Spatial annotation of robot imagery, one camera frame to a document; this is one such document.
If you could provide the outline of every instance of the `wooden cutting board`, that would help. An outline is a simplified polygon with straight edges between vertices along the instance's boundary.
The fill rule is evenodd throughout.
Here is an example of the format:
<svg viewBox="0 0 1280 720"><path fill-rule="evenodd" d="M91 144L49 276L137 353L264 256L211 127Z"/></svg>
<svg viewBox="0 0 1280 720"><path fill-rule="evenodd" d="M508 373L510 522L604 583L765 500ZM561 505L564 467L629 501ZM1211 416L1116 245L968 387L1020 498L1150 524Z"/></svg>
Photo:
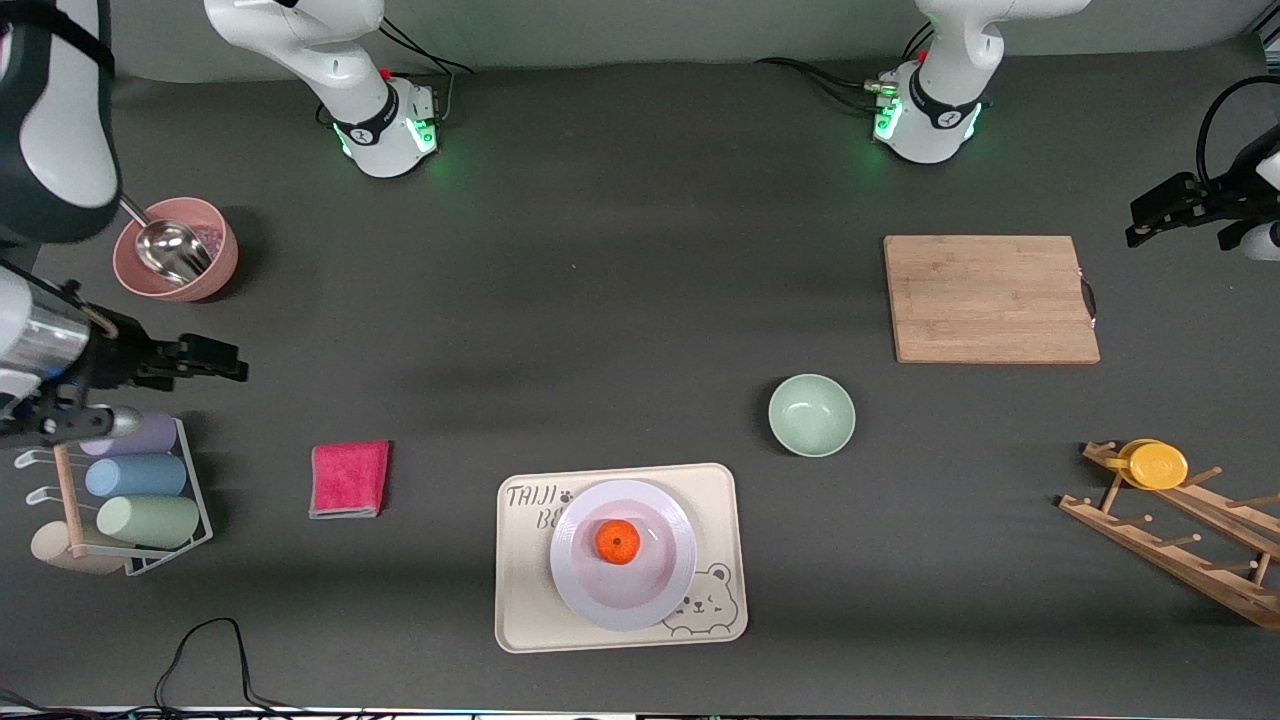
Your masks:
<svg viewBox="0 0 1280 720"><path fill-rule="evenodd" d="M1100 359L1070 237L890 236L884 266L899 363Z"/></svg>

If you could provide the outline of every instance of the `table surface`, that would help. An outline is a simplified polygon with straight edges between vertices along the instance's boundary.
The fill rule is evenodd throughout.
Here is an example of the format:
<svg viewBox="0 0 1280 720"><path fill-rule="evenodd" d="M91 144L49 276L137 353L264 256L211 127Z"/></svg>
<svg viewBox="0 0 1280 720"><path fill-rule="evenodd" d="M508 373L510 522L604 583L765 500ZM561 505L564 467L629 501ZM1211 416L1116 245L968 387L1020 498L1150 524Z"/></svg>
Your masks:
<svg viewBox="0 0 1280 720"><path fill-rule="evenodd" d="M1011 58L941 167L897 160L783 68L493 72L458 82L439 156L392 181L311 124L302 83L125 83L131 193L221 206L242 272L216 302L131 297L109 263L123 218L37 270L155 337L238 343L252 378L101 396L182 414L197 448L218 536L155 573L36 562L28 538L59 515L22 496L52 475L0 486L3 684L143 702L188 626L233 615L257 689L312 706L1275 717L1280 635L1053 506L1106 483L1078 443L1138 436L1225 466L1228 495L1277 489L1280 266L1219 252L1212 228L1137 251L1123 232L1132 199L1192 167L1210 100L1260 69L1256 40ZM1233 100L1217 167L1270 108ZM1102 363L895 363L895 233L1074 236ZM826 460L763 421L803 372L858 405ZM307 520L311 447L369 438L396 443L387 511ZM737 479L740 641L498 648L504 478L703 461ZM1135 495L1116 511L1152 502ZM170 687L239 703L229 633L197 637Z"/></svg>

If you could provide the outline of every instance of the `green light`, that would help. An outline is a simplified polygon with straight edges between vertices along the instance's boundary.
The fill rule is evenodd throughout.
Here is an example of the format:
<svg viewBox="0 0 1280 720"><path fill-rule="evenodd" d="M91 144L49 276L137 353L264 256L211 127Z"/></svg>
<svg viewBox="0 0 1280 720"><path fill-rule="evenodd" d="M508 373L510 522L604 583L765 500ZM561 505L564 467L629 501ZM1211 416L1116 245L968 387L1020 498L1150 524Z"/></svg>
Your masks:
<svg viewBox="0 0 1280 720"><path fill-rule="evenodd" d="M982 102L978 102L978 106L973 109L973 118L969 119L969 129L964 131L964 138L965 140L969 140L970 137L973 137L973 129L974 129L974 127L977 127L977 124L978 124L978 115L980 115L980 114L982 114Z"/></svg>
<svg viewBox="0 0 1280 720"><path fill-rule="evenodd" d="M413 136L413 142L417 143L417 149L424 155L435 150L435 126L426 120L404 118L404 127L408 128L410 135Z"/></svg>
<svg viewBox="0 0 1280 720"><path fill-rule="evenodd" d="M893 131L897 129L897 120L902 117L902 101L895 97L893 104L881 110L881 114L887 117L877 120L876 135L881 140L888 140L893 137Z"/></svg>
<svg viewBox="0 0 1280 720"><path fill-rule="evenodd" d="M351 158L351 147L347 147L347 138L342 136L342 131L338 129L338 123L333 124L333 132L338 136L338 142L342 143L342 154Z"/></svg>

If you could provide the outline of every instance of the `cup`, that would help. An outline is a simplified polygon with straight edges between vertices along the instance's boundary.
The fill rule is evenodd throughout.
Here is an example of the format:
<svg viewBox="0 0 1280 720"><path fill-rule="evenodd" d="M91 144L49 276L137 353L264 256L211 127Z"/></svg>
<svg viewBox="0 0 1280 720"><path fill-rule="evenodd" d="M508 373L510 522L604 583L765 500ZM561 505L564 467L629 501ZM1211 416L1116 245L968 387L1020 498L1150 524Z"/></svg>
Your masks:
<svg viewBox="0 0 1280 720"><path fill-rule="evenodd" d="M1120 448L1103 465L1140 489L1169 489L1187 479L1187 457L1176 447L1158 439L1135 439Z"/></svg>
<svg viewBox="0 0 1280 720"><path fill-rule="evenodd" d="M84 487L97 497L122 495L182 495L187 464L173 455L122 455L90 465Z"/></svg>
<svg viewBox="0 0 1280 720"><path fill-rule="evenodd" d="M97 511L97 529L102 534L164 550L186 544L198 527L200 510L189 497L113 497Z"/></svg>
<svg viewBox="0 0 1280 720"><path fill-rule="evenodd" d="M82 442L84 455L111 457L116 455L148 455L169 452L178 441L178 427L164 413L143 413L137 429L122 437L108 437Z"/></svg>
<svg viewBox="0 0 1280 720"><path fill-rule="evenodd" d="M132 547L129 543L109 538L93 528L84 528L84 544L105 544L108 547ZM55 520L46 523L36 530L31 538L31 553L42 562L49 562L54 568L88 573L91 575L106 575L114 573L128 562L127 557L111 557L106 555L86 555L84 557L72 557L70 533L67 523Z"/></svg>

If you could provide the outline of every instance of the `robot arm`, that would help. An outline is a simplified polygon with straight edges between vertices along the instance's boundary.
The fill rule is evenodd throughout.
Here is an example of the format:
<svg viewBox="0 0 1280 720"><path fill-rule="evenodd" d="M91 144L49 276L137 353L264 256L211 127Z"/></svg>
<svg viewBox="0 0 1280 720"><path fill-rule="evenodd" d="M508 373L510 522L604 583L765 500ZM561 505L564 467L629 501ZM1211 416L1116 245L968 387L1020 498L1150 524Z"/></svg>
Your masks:
<svg viewBox="0 0 1280 720"><path fill-rule="evenodd" d="M401 176L435 151L430 88L384 79L356 42L381 24L383 0L205 0L205 14L227 42L302 78L366 174Z"/></svg>
<svg viewBox="0 0 1280 720"><path fill-rule="evenodd" d="M115 217L106 0L0 0L0 242L74 242ZM174 378L243 380L236 346L151 340L125 315L0 266L0 447L54 446L129 427L90 389L173 389Z"/></svg>
<svg viewBox="0 0 1280 720"><path fill-rule="evenodd" d="M1280 124L1262 133L1215 178L1204 167L1204 143L1219 108L1235 91L1251 85L1280 85L1275 76L1242 79L1217 96L1201 123L1196 143L1196 173L1178 173L1129 205L1133 225L1125 231L1129 247L1175 228L1234 220L1217 233L1219 247L1244 252L1254 260L1280 260Z"/></svg>
<svg viewBox="0 0 1280 720"><path fill-rule="evenodd" d="M1089 1L915 0L936 36L923 63L909 60L868 83L884 95L873 137L913 163L950 159L973 135L978 99L1005 58L996 23L1070 15Z"/></svg>
<svg viewBox="0 0 1280 720"><path fill-rule="evenodd" d="M0 0L0 240L74 242L115 217L106 0Z"/></svg>

